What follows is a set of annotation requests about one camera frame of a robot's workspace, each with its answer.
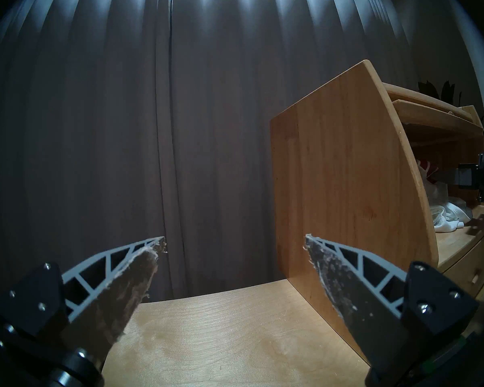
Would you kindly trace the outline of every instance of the wooden shelf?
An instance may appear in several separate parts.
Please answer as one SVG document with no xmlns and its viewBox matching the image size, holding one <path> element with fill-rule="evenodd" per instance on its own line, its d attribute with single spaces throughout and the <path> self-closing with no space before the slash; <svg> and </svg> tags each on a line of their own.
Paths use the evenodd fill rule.
<svg viewBox="0 0 484 387">
<path fill-rule="evenodd" d="M 476 162 L 484 137 L 474 107 L 383 84 L 364 60 L 277 115 L 270 131 L 280 270 L 351 347 L 358 349 L 303 250 L 306 234 L 373 252 L 405 271 L 412 261 L 426 262 L 477 292 L 484 206 L 464 229 L 435 233 L 416 164 Z M 449 194 L 477 196 L 455 188 Z M 482 276 L 470 287 L 475 265 Z"/>
<path fill-rule="evenodd" d="M 472 212 L 473 219 L 464 228 L 451 233 L 436 233 L 440 272 L 455 264 L 484 236 L 484 206 L 477 205 Z"/>
<path fill-rule="evenodd" d="M 396 100 L 393 105 L 411 145 L 470 138 L 483 133 L 482 127 L 438 109 L 404 100 Z"/>
<path fill-rule="evenodd" d="M 452 112 L 455 116 L 482 127 L 480 119 L 478 119 L 478 116 L 474 116 L 475 114 L 470 113 L 469 107 L 456 107 L 451 104 L 447 104 L 444 101 L 426 96 L 420 92 L 408 90 L 399 86 L 393 86 L 392 84 L 383 83 L 383 86 L 386 88 L 387 94 L 393 102 L 396 100 L 409 101 L 415 104 L 428 106 L 433 109 L 438 109 L 442 112 Z"/>
<path fill-rule="evenodd" d="M 124 333 L 104 364 L 107 387 L 350 387 L 369 369 L 287 280 L 143 303 Z"/>
</svg>

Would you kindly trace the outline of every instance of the plant leaf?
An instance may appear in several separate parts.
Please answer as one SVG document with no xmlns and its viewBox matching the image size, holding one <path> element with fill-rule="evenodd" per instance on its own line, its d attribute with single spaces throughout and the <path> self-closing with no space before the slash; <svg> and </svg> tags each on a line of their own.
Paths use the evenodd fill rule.
<svg viewBox="0 0 484 387">
<path fill-rule="evenodd" d="M 450 86 L 448 80 L 445 81 L 441 90 L 441 101 L 454 105 L 454 90 L 455 83 Z"/>
<path fill-rule="evenodd" d="M 439 94 L 437 93 L 436 88 L 430 81 L 427 80 L 426 83 L 421 83 L 420 81 L 418 81 L 417 86 L 420 89 L 420 93 L 439 99 Z"/>
</svg>

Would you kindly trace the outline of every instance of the wood grain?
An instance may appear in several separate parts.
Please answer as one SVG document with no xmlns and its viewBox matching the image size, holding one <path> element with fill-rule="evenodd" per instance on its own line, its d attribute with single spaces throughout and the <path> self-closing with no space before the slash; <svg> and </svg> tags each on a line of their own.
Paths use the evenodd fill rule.
<svg viewBox="0 0 484 387">
<path fill-rule="evenodd" d="M 391 101 L 404 100 L 409 102 L 414 102 L 416 104 L 425 105 L 430 108 L 438 109 L 443 112 L 453 112 L 455 116 L 467 120 L 468 122 L 474 123 L 473 116 L 464 108 L 456 107 L 451 104 L 447 104 L 444 101 L 435 99 L 430 96 L 426 96 L 417 91 L 409 90 L 403 87 L 394 86 L 392 84 L 383 83 L 387 94 L 391 98 Z"/>
<path fill-rule="evenodd" d="M 472 212 L 473 219 L 464 228 L 452 233 L 436 233 L 440 272 L 455 264 L 484 237 L 484 205 L 477 205 Z"/>
<path fill-rule="evenodd" d="M 484 237 L 444 274 L 475 297 L 484 285 Z"/>
<path fill-rule="evenodd" d="M 281 280 L 141 304 L 109 352 L 103 376 L 107 387 L 346 387 L 363 386 L 367 370 Z"/>
<path fill-rule="evenodd" d="M 355 350 L 303 250 L 305 234 L 407 270 L 437 266 L 432 216 L 409 142 L 376 71 L 355 65 L 271 121 L 280 268 Z"/>
<path fill-rule="evenodd" d="M 463 139 L 481 136 L 483 132 L 482 127 L 472 122 L 425 105 L 404 100 L 393 101 L 393 105 L 411 142 L 437 140 L 452 135 Z"/>
</svg>

